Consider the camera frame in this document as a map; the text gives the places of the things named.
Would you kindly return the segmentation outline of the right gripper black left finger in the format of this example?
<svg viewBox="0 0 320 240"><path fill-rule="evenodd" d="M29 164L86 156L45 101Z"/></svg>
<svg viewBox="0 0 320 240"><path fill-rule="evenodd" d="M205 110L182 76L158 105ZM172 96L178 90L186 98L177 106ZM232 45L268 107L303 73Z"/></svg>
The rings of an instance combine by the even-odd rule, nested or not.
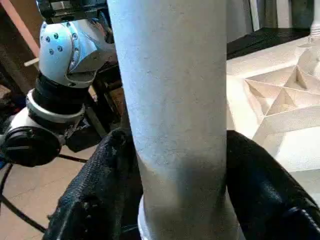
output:
<svg viewBox="0 0 320 240"><path fill-rule="evenodd" d="M49 219L45 240L118 240L142 195L132 133L105 136L72 179Z"/></svg>

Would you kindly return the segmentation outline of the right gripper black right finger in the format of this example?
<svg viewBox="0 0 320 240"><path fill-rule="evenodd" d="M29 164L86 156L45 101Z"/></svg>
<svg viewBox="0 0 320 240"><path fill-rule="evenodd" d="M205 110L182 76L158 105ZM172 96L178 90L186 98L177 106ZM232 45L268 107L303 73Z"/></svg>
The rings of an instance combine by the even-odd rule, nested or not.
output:
<svg viewBox="0 0 320 240"><path fill-rule="evenodd" d="M262 146L226 133L226 185L247 240L318 240L320 208Z"/></svg>

